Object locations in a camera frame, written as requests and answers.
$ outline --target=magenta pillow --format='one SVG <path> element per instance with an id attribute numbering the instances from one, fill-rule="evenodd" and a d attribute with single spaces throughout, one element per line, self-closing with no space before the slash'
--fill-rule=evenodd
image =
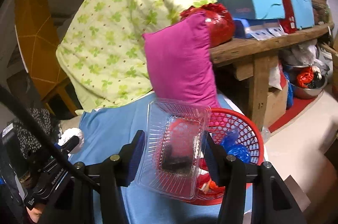
<path id="1" fill-rule="evenodd" d="M 148 74 L 158 97 L 220 107 L 203 13 L 143 38 Z"/>

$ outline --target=blue plastic bag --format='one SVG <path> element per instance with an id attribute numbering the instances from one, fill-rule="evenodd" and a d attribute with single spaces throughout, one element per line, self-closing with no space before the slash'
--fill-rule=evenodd
<path id="1" fill-rule="evenodd" d="M 250 163 L 251 156 L 247 148 L 242 144 L 235 144 L 235 141 L 238 137 L 238 129 L 232 129 L 227 131 L 226 136 L 222 139 L 221 146 L 224 148 L 227 154 L 232 154 L 236 156 L 244 163 Z"/>
<path id="2" fill-rule="evenodd" d="M 288 81 L 288 98 L 286 100 L 286 108 L 289 109 L 293 106 L 293 91 L 292 91 L 292 85 L 290 83 L 290 77 L 287 72 L 284 72 L 284 76 L 286 80 Z"/>

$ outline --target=dark blue fabric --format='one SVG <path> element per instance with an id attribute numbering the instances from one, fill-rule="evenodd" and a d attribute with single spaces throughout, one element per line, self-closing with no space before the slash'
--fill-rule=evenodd
<path id="1" fill-rule="evenodd" d="M 84 134 L 84 146 L 71 157 L 71 162 L 86 165 L 100 163 L 124 144 L 130 143 L 137 130 L 146 131 L 148 104 L 155 94 L 148 95 L 120 108 L 104 108 L 84 113 L 79 128 Z M 218 100 L 223 108 L 230 109 L 222 95 Z M 166 198 L 143 189 L 132 182 L 121 188 L 126 212 L 131 224 L 208 224 L 215 223 L 220 205 L 196 206 Z M 247 191 L 245 211 L 251 209 L 252 187 Z M 94 192 L 95 223 L 102 223 L 100 199 Z"/>

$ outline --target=red carpet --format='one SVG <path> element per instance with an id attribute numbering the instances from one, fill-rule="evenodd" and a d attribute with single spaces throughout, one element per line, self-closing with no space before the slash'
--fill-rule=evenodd
<path id="1" fill-rule="evenodd" d="M 315 99 L 316 98 L 299 99 L 299 98 L 294 97 L 293 106 L 290 109 L 286 110 L 286 113 L 269 127 L 270 132 L 273 133 L 280 127 L 284 126 L 291 119 L 293 119 L 296 115 L 298 115 L 302 110 L 304 110 L 305 107 L 309 105 Z"/>

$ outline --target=metal bowl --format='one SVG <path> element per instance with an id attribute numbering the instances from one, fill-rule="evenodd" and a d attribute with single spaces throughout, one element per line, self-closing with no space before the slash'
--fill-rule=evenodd
<path id="1" fill-rule="evenodd" d="M 288 65 L 283 63 L 283 71 L 287 73 L 299 73 L 302 69 L 308 67 L 309 65 L 304 65 L 304 66 L 293 66 L 293 65 Z"/>
<path id="2" fill-rule="evenodd" d="M 305 89 L 305 88 L 298 87 L 292 83 L 290 84 L 292 86 L 293 95 L 295 97 L 298 97 L 300 99 L 312 99 L 312 98 L 317 97 L 320 94 L 320 92 L 326 87 L 327 85 L 326 76 L 322 77 L 322 82 L 323 82 L 323 85 L 317 89 Z"/>

